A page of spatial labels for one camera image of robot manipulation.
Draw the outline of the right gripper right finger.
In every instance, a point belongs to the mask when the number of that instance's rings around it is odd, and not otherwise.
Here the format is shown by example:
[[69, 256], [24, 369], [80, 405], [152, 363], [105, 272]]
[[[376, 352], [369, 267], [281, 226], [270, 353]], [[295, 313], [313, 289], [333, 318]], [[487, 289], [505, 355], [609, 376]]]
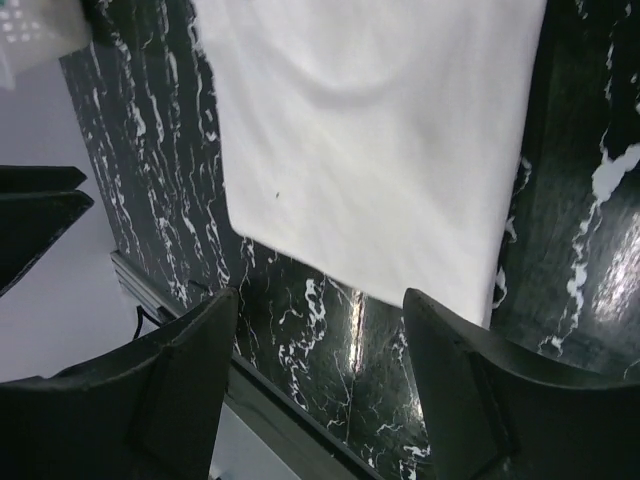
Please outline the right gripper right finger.
[[437, 478], [638, 478], [638, 383], [541, 356], [416, 289], [403, 317]]

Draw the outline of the white t shirt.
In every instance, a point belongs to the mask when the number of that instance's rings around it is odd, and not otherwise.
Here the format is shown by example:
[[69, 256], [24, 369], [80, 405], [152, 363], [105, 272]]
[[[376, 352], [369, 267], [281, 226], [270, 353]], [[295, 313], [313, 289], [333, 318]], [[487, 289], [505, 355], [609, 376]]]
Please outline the white t shirt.
[[487, 326], [545, 8], [196, 2], [233, 230]]

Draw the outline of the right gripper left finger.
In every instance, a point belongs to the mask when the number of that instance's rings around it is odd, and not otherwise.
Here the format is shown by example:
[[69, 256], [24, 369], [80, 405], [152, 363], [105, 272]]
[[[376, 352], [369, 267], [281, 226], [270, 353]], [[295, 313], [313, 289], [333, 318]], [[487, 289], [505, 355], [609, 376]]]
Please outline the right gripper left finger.
[[207, 479], [239, 295], [58, 374], [1, 385], [4, 479]]

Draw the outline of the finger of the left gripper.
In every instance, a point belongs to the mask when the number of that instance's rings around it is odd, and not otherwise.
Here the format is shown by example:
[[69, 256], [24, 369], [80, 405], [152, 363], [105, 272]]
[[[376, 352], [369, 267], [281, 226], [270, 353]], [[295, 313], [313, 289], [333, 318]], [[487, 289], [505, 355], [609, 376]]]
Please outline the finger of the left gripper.
[[5, 295], [92, 206], [82, 191], [1, 195], [1, 294]]
[[1, 166], [2, 193], [72, 191], [86, 180], [73, 166]]

